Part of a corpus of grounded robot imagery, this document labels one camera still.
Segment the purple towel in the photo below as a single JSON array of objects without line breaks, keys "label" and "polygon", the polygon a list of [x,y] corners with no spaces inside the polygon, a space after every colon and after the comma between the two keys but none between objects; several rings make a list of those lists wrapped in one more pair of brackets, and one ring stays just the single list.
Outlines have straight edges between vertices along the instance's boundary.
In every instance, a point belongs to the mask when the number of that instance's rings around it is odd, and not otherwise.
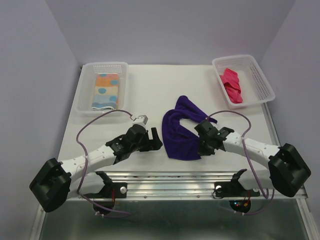
[{"label": "purple towel", "polygon": [[180,124],[180,120],[191,120],[197,124],[208,117],[189,98],[181,95],[173,109],[167,111],[162,119],[163,144],[170,159],[180,161],[196,161],[201,159],[198,154],[200,138]]}]

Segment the blue orange dotted towel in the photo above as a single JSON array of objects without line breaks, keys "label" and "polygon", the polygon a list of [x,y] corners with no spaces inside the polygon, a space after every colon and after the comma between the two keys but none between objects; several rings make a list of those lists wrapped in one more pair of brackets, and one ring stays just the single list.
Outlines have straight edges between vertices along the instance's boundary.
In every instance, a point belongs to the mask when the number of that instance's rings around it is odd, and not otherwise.
[{"label": "blue orange dotted towel", "polygon": [[94,111],[118,108],[119,75],[100,73],[96,76],[91,109]]}]

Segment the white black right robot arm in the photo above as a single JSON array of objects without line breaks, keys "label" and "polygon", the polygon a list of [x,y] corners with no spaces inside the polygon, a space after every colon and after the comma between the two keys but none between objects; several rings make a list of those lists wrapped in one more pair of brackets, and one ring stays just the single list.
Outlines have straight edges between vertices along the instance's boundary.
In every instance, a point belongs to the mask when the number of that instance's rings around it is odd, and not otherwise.
[{"label": "white black right robot arm", "polygon": [[241,169],[230,181],[218,182],[219,198],[242,197],[255,189],[276,190],[292,198],[311,176],[310,168],[291,144],[261,143],[244,138],[228,127],[217,129],[208,120],[203,120],[195,130],[199,136],[200,156],[210,156],[216,150],[222,150],[246,157],[264,167],[263,170]]}]

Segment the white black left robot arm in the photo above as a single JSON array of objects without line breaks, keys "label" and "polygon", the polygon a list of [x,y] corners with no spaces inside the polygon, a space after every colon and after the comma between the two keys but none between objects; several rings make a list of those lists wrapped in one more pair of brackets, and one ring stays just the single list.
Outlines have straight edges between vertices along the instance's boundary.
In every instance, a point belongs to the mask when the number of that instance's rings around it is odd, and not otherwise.
[{"label": "white black left robot arm", "polygon": [[139,124],[133,124],[122,134],[98,149],[68,160],[47,160],[29,185],[29,189],[46,213],[62,206],[70,198],[71,185],[86,173],[112,166],[130,157],[134,152],[158,151],[163,146],[157,129],[148,130]]}]

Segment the white perforated left basket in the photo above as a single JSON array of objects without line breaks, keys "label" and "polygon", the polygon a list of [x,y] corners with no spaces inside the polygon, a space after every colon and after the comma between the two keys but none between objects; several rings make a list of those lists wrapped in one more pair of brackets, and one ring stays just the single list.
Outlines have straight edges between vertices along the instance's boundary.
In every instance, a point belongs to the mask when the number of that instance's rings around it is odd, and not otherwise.
[{"label": "white perforated left basket", "polygon": [[110,110],[128,110],[129,65],[126,62],[83,65],[74,104],[77,113],[83,116],[98,116]]}]

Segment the white perforated basket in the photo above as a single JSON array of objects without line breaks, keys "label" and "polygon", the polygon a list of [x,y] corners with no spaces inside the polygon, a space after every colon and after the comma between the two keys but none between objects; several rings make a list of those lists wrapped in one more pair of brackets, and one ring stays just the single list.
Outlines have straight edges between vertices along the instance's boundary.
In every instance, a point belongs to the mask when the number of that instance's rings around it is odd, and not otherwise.
[{"label": "white perforated basket", "polygon": [[[240,54],[219,57],[212,60],[212,66],[229,109],[263,105],[276,98],[271,85],[253,56]],[[226,69],[230,69],[238,75],[242,103],[233,103],[227,94],[221,79]]]},{"label": "white perforated basket", "polygon": [[129,65],[126,62],[83,65],[74,104],[77,113],[83,116],[98,116],[110,110],[128,110]]}]

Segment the pink towel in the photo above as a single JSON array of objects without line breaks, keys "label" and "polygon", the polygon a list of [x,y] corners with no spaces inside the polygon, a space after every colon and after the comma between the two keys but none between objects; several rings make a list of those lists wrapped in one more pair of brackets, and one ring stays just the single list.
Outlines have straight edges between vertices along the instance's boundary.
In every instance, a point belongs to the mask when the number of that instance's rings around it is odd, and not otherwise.
[{"label": "pink towel", "polygon": [[240,79],[236,71],[226,68],[223,75],[220,75],[220,79],[226,90],[226,93],[230,101],[234,104],[243,103],[243,98],[241,96],[242,90],[240,87]]}]

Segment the white perforated right basket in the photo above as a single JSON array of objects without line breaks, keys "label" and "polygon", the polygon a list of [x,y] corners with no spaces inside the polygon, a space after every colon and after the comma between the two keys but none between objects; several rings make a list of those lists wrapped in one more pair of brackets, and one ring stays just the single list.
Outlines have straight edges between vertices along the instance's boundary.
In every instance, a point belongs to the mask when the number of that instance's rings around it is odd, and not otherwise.
[{"label": "white perforated right basket", "polygon": [[[212,66],[229,109],[263,105],[276,98],[271,85],[253,56],[240,54],[219,57],[212,60]],[[233,103],[227,94],[221,79],[226,69],[230,69],[238,75],[242,103]]]}]

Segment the aluminium rail frame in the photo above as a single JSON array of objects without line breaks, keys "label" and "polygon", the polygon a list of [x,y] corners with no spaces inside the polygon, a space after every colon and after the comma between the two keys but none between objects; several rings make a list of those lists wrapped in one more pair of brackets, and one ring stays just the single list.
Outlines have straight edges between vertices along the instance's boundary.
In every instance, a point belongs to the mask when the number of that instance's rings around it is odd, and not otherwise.
[{"label": "aluminium rail frame", "polygon": [[214,199],[218,181],[229,171],[117,172],[115,182],[128,184],[127,197],[115,207],[130,217],[102,218],[92,206],[72,198],[58,210],[39,209],[32,240],[317,240],[320,235],[306,202],[276,194],[269,202],[253,199],[259,214],[241,216],[231,211],[228,198]]}]

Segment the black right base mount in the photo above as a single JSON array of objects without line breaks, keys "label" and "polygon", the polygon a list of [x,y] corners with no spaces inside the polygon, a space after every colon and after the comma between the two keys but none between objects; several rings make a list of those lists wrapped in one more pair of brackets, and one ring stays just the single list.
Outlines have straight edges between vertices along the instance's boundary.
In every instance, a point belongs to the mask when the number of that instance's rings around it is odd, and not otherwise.
[{"label": "black right base mount", "polygon": [[217,182],[212,193],[212,197],[217,200],[231,198],[229,200],[231,209],[243,215],[248,214],[251,209],[251,198],[259,196],[259,191],[246,190],[239,183],[232,183],[231,181]]}]

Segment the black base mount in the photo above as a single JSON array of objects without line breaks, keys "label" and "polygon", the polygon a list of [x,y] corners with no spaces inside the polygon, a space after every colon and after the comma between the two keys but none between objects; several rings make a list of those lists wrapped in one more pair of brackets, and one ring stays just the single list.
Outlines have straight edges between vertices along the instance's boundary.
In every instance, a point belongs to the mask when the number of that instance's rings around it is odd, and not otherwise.
[{"label": "black base mount", "polygon": [[217,182],[212,193],[212,197],[217,200],[231,198],[229,200],[231,209],[243,215],[248,214],[251,209],[251,198],[259,196],[259,191],[246,190],[239,183],[232,183],[231,181]]},{"label": "black base mount", "polygon": [[96,216],[102,218],[126,218],[131,214],[116,210],[116,200],[127,197],[128,184],[126,182],[106,183],[98,193],[87,193],[82,197],[89,201]]}]

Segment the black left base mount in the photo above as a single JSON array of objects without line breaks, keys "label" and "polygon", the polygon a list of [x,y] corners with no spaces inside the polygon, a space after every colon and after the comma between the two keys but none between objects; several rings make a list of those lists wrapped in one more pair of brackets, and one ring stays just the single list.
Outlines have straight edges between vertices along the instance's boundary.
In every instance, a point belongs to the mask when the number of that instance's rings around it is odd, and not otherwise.
[{"label": "black left base mount", "polygon": [[126,182],[106,183],[98,193],[87,193],[82,197],[89,201],[96,216],[102,218],[126,218],[131,214],[116,210],[116,200],[127,197],[128,184]]}]

